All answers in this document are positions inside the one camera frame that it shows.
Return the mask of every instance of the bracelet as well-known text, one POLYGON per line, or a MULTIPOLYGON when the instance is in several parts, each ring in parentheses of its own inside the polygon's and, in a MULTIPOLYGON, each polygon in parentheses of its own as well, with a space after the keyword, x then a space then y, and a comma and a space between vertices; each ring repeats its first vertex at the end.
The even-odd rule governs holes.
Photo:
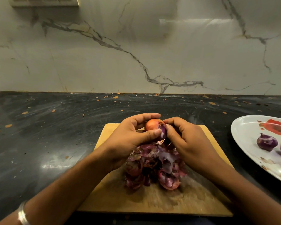
POLYGON ((26 219, 26 214, 24 212, 24 206, 27 201, 23 201, 18 209, 18 220, 22 223, 22 225, 30 225, 30 223, 26 219))

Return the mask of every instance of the kitchen counter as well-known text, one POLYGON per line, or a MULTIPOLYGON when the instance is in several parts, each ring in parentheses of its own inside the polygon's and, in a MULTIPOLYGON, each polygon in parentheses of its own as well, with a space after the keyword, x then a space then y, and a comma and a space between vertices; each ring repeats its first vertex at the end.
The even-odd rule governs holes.
MULTIPOLYGON (((0 92, 0 219, 91 153, 106 123, 120 123, 126 117, 150 112, 206 125, 235 169, 281 204, 281 182, 256 165, 230 133, 232 121, 240 116, 281 118, 281 96, 0 92)), ((67 224, 89 216, 75 212, 67 224)), ((197 219, 200 224, 210 224, 220 220, 92 214, 95 216, 105 219, 106 224, 197 219)))

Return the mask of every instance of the cutting board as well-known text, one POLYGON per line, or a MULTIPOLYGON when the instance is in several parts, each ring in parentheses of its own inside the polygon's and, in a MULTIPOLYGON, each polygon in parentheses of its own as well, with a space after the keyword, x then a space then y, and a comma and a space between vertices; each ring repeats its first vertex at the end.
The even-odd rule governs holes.
MULTIPOLYGON (((97 149, 119 124, 106 124, 95 146, 97 149)), ((204 125, 200 125, 221 158, 227 156, 204 125)), ((125 167, 109 173, 78 208, 78 211, 112 213, 175 213, 202 216, 232 216, 232 203, 209 180, 188 167, 178 189, 170 191, 157 184, 131 191, 125 185, 125 167)))

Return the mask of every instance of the person's left hand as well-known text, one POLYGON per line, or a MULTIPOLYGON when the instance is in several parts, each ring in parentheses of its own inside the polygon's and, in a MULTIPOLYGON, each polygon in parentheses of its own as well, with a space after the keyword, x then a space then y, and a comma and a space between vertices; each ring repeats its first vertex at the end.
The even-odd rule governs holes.
POLYGON ((139 114, 124 119, 111 136, 96 150, 102 150, 111 162, 110 170, 118 169, 129 157, 130 153, 139 145, 152 141, 161 135, 161 129, 146 132, 136 132, 153 118, 160 118, 161 114, 139 114))

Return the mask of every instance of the plate with rose pattern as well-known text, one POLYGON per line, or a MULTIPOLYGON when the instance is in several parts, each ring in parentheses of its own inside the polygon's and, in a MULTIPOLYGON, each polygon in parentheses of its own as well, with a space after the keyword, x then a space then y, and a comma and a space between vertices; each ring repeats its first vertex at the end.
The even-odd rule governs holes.
POLYGON ((231 124, 231 133, 248 157, 281 181, 281 118, 262 115, 242 116, 231 124), (257 144, 261 133, 277 139, 278 145, 271 151, 261 149, 257 144))

